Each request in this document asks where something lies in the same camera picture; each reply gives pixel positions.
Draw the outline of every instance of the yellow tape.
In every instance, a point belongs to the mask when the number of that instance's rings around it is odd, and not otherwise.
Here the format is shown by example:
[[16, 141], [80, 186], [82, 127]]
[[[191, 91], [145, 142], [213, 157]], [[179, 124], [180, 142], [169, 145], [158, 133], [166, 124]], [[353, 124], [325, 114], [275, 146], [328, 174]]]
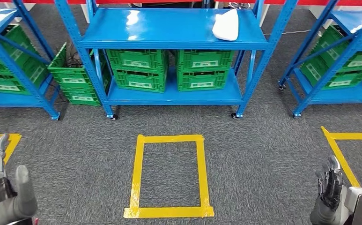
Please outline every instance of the yellow tape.
[[213, 217], [212, 207], [125, 208], [124, 218]]
[[4, 157], [4, 164], [6, 164], [8, 162], [8, 160], [10, 159], [10, 156], [13, 154], [15, 147], [17, 146], [17, 144], [19, 143], [19, 140], [21, 139], [22, 135], [20, 134], [10, 134], [8, 141], [9, 144], [6, 148], [6, 156]]
[[[196, 142], [197, 166], [199, 174], [200, 207], [139, 208], [140, 188], [145, 143]], [[176, 217], [213, 217], [210, 206], [206, 158], [203, 135], [143, 136], [138, 135], [135, 148], [133, 183], [131, 186], [130, 207], [124, 208], [124, 218], [176, 218]]]
[[144, 136], [145, 143], [195, 142], [203, 139], [203, 135]]
[[329, 133], [335, 140], [362, 140], [362, 133]]
[[335, 139], [332, 137], [332, 133], [328, 132], [323, 126], [321, 126], [325, 137], [327, 138], [328, 144], [330, 144], [332, 151], [334, 152], [335, 156], [337, 157], [340, 165], [342, 166], [343, 172], [345, 173], [346, 177], [349, 179], [350, 184], [353, 187], [360, 187], [360, 183], [357, 181], [355, 175], [350, 169], [349, 164], [347, 163], [345, 157], [343, 156], [341, 150], [339, 149]]

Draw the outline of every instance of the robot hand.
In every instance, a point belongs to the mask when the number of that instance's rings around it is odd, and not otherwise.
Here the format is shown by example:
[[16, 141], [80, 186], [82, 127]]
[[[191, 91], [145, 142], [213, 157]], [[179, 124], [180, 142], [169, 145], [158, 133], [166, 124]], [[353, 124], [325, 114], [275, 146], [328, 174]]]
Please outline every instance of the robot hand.
[[20, 165], [15, 174], [18, 193], [13, 190], [6, 176], [3, 158], [8, 134], [0, 137], [0, 225], [32, 225], [37, 202], [29, 179], [28, 169]]
[[318, 197], [315, 207], [310, 214], [310, 221], [314, 225], [339, 225], [342, 223], [341, 192], [342, 172], [340, 164], [335, 156], [328, 158], [330, 161], [329, 170], [316, 173], [318, 176]]

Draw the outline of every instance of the blue metal shelf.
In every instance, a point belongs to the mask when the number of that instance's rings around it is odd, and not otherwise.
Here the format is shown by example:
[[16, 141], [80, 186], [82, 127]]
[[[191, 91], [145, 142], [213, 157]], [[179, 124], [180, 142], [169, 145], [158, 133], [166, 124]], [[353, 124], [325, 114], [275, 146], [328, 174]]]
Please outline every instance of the blue metal shelf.
[[170, 68], [164, 93], [120, 89], [112, 82], [108, 102], [116, 105], [238, 105], [243, 100], [233, 69], [222, 90], [179, 92], [176, 70]]
[[[194, 8], [98, 8], [94, 0], [87, 0], [91, 24], [84, 36], [66, 0], [55, 4], [69, 32], [80, 59], [99, 96], [106, 117], [117, 118], [112, 105], [238, 105], [236, 117], [243, 112], [268, 64], [282, 32], [296, 6], [297, 0], [287, 0], [279, 13], [268, 39], [265, 38], [257, 17], [263, 0], [256, 0], [252, 10], [237, 11], [239, 34], [236, 41], [217, 39], [212, 27], [218, 16], [228, 9]], [[88, 49], [234, 49], [240, 50], [222, 90], [178, 92], [175, 70], [170, 69], [164, 93], [150, 93], [119, 89], [115, 82], [109, 93], [103, 89], [100, 68], [93, 65]], [[251, 50], [250, 69], [245, 92], [240, 93], [236, 75], [245, 50]], [[257, 50], [261, 58], [254, 68]], [[95, 51], [95, 65], [100, 65]]]
[[331, 18], [348, 34], [354, 34], [362, 28], [362, 12], [333, 11]]
[[270, 44], [251, 10], [239, 10], [236, 41], [211, 29], [228, 9], [99, 8], [81, 43], [85, 48], [266, 49]]
[[[29, 12], [26, 10], [21, 0], [13, 0], [13, 3], [16, 6], [16, 9], [12, 8], [0, 9], [0, 33], [15, 17], [17, 16], [22, 17], [25, 23], [30, 27], [33, 34], [36, 36], [42, 48], [45, 50], [45, 53], [52, 60], [54, 57], [52, 50], [48, 46], [46, 40], [43, 38], [43, 35], [37, 28], [35, 22], [30, 17]], [[42, 57], [32, 53], [31, 51], [26, 50], [22, 46], [19, 46], [17, 43], [14, 43], [13, 41], [3, 36], [0, 36], [0, 39], [4, 40], [10, 45], [13, 45], [15, 48], [25, 51], [26, 54], [35, 57], [36, 59], [42, 61], [43, 63], [48, 63]], [[49, 83], [52, 80], [52, 75], [48, 75], [41, 84], [41, 86], [37, 88], [25, 75], [25, 73], [21, 70], [21, 68], [14, 62], [14, 60], [11, 59], [11, 57], [3, 49], [1, 44], [0, 44], [0, 60], [30, 93], [30, 95], [0, 93], [0, 107], [42, 107], [51, 116], [52, 120], [58, 120], [59, 112], [57, 112], [54, 109], [54, 102], [59, 94], [59, 88], [57, 88], [54, 91], [50, 99], [46, 99], [45, 97]]]
[[[313, 87], [308, 79], [306, 79], [298, 68], [294, 69], [294, 73], [303, 91], [305, 93], [310, 93]], [[344, 103], [362, 103], [362, 82], [352, 88], [320, 90], [314, 97], [309, 99], [309, 104], [311, 105]]]
[[[337, 71], [358, 51], [362, 51], [362, 12], [355, 11], [332, 11], [336, 6], [338, 0], [330, 0], [324, 8], [322, 15], [313, 25], [308, 36], [299, 47], [297, 53], [287, 67], [283, 76], [279, 80], [279, 89], [285, 87], [285, 82], [288, 83], [291, 92], [297, 100], [297, 106], [293, 110], [295, 118], [301, 116], [301, 112], [309, 105], [326, 105], [326, 104], [345, 104], [345, 103], [362, 103], [362, 82], [352, 88], [340, 88], [333, 90], [322, 90], [322, 88], [330, 81], [330, 79], [337, 73]], [[305, 75], [302, 74], [298, 68], [303, 62], [314, 55], [302, 59], [304, 52], [310, 46], [310, 43], [315, 39], [317, 32], [321, 29], [328, 19], [333, 19], [343, 30], [347, 32], [347, 37], [337, 41], [339, 44], [345, 40], [350, 40], [349, 45], [338, 57], [338, 59], [330, 66], [327, 72], [318, 80], [314, 87], [311, 86]], [[293, 85], [291, 75], [295, 75], [296, 80], [301, 86], [304, 97], [301, 97]]]

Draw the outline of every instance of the gray carpet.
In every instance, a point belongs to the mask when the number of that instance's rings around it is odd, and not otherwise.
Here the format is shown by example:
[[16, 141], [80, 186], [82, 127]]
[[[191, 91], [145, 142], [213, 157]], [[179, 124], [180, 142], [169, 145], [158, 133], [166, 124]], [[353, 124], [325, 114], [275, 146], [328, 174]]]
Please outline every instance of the gray carpet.
[[[72, 9], [83, 30], [80, 7]], [[271, 6], [265, 32], [278, 12]], [[55, 7], [36, 5], [31, 13], [51, 47], [61, 47], [66, 30]], [[307, 9], [298, 8], [286, 31], [306, 30], [313, 22]], [[362, 132], [362, 105], [310, 106], [302, 118], [290, 116], [295, 100], [289, 90], [279, 93], [277, 80], [305, 35], [283, 36], [243, 119], [231, 119], [230, 106], [122, 106], [114, 108], [118, 121], [106, 119], [100, 107], [81, 105], [67, 106], [61, 121], [51, 121], [38, 108], [0, 109], [0, 132], [22, 134], [8, 173], [13, 179], [17, 165], [29, 168], [42, 225], [308, 225], [315, 170], [332, 152], [320, 126]], [[59, 100], [57, 107], [64, 106]], [[204, 135], [214, 217], [123, 218], [138, 134]], [[362, 141], [339, 145], [362, 184]], [[140, 206], [199, 204], [194, 144], [148, 144], [143, 163]]]

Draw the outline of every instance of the green plastic crate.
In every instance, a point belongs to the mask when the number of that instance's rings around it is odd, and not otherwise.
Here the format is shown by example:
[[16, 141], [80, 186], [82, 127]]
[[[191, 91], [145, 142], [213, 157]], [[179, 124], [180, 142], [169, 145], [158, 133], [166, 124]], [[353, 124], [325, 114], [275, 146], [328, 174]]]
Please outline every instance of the green plastic crate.
[[[339, 26], [329, 26], [327, 30], [323, 33], [322, 37], [318, 40], [315, 47], [311, 51], [312, 53], [318, 52], [319, 50], [328, 47], [332, 43], [343, 38], [345, 35]], [[350, 41], [342, 42], [341, 44], [327, 50], [326, 52], [320, 54], [320, 57], [324, 60], [328, 67], [330, 67], [342, 54], [342, 52], [347, 48]], [[359, 71], [362, 70], [362, 52], [357, 52], [353, 57], [351, 57], [344, 66], [339, 69], [338, 72], [349, 72], [349, 71]]]
[[106, 49], [113, 70], [164, 73], [168, 51], [162, 49]]
[[62, 92], [73, 105], [101, 106], [95, 90], [62, 90]]
[[120, 88], [164, 92], [167, 71], [163, 74], [114, 70], [116, 84]]
[[[320, 58], [308, 60], [301, 66], [301, 72], [306, 76], [312, 86], [316, 85], [327, 70], [327, 65]], [[323, 89], [350, 88], [358, 85], [361, 81], [362, 70], [336, 73]]]
[[[44, 64], [32, 64], [28, 69], [30, 70], [28, 73], [29, 79], [39, 88], [48, 75], [47, 68]], [[29, 94], [21, 82], [13, 75], [0, 75], [0, 92]]]
[[[2, 32], [2, 35], [7, 37], [8, 39], [16, 42], [22, 47], [38, 54], [36, 49], [31, 44], [29, 38], [26, 36], [25, 32], [23, 32], [22, 28], [19, 25], [9, 25], [7, 29]], [[23, 65], [28, 62], [30, 56], [23, 51], [11, 46], [10, 44], [0, 41], [3, 48], [8, 52], [10, 57], [22, 68]], [[4, 63], [0, 60], [0, 75], [11, 74], [10, 70], [4, 65]]]
[[[54, 76], [55, 81], [61, 85], [62, 89], [94, 89], [84, 66], [81, 68], [63, 67], [65, 62], [66, 42], [63, 44], [53, 61], [48, 66], [48, 70]], [[100, 57], [100, 62], [103, 82], [108, 84], [111, 81], [111, 75], [103, 55]]]
[[228, 70], [189, 73], [177, 71], [178, 91], [222, 89], [227, 77]]
[[29, 92], [16, 79], [3, 79], [0, 77], [0, 92], [28, 95]]
[[233, 50], [178, 50], [176, 52], [177, 70], [182, 73], [228, 70], [235, 54]]

